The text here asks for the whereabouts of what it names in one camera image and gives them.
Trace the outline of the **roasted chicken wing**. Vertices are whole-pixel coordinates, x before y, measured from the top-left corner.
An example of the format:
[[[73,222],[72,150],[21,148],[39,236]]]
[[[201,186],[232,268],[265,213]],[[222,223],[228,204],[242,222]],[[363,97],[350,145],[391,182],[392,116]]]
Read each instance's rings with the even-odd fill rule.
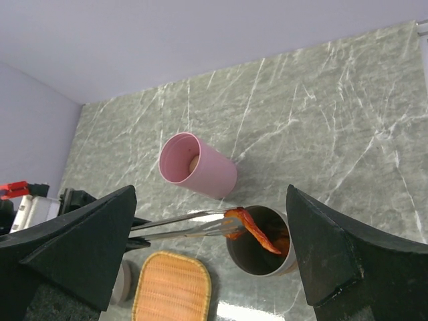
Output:
[[[224,213],[224,217],[238,218],[245,227],[245,229],[255,237],[255,239],[264,249],[276,255],[282,254],[281,251],[271,243],[271,241],[263,233],[263,231],[255,224],[255,221],[253,220],[252,216],[243,207],[237,207],[234,209],[227,210]]]

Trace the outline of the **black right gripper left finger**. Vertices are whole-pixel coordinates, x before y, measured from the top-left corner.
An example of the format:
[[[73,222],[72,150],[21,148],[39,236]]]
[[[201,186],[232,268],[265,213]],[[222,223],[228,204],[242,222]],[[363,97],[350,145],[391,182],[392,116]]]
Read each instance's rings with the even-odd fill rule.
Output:
[[[128,185],[1,236],[1,319],[98,320],[110,302],[136,204]]]

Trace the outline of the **grey cylindrical container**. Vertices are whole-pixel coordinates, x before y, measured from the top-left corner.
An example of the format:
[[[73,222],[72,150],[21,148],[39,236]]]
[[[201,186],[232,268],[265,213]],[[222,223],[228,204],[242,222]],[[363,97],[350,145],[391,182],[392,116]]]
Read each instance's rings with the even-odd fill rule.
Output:
[[[236,266],[247,274],[259,277],[282,276],[296,270],[298,262],[287,215],[263,205],[250,205],[245,209],[265,235],[268,227],[286,227],[290,236],[290,247],[281,255],[273,254],[264,249],[255,237],[246,231],[236,240],[226,240],[227,250]]]

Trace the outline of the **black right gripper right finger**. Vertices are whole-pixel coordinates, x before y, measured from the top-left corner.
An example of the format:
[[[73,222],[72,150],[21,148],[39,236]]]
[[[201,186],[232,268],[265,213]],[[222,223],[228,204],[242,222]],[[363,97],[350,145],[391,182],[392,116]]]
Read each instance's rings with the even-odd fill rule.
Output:
[[[317,320],[427,319],[427,245],[357,221],[293,185],[286,211]]]

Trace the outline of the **metal food tongs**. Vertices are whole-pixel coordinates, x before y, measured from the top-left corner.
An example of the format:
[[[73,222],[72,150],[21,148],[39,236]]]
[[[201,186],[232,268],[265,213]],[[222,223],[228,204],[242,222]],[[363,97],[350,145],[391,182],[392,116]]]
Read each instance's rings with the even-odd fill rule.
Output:
[[[194,211],[178,217],[162,219],[132,227],[131,240],[158,241],[180,237],[226,236],[242,231],[243,223],[226,217],[227,209]]]

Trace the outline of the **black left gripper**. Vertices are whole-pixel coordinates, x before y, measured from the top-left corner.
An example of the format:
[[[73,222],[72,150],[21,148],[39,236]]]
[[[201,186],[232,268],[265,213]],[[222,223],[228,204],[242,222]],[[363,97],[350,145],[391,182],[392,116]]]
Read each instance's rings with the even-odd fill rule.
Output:
[[[61,216],[75,211],[96,200],[97,198],[83,190],[67,188],[60,195],[60,210],[58,211],[58,215]],[[126,244],[126,249],[144,249],[148,247],[150,247],[150,242],[146,241],[144,238],[140,239],[139,237],[129,237]]]

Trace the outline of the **brown meat slice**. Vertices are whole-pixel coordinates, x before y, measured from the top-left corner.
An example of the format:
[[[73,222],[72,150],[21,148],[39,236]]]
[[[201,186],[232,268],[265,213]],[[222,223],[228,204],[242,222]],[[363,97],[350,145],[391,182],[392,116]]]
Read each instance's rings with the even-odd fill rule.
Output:
[[[266,235],[272,245],[279,251],[285,252],[289,250],[290,236],[286,227],[268,227]]]

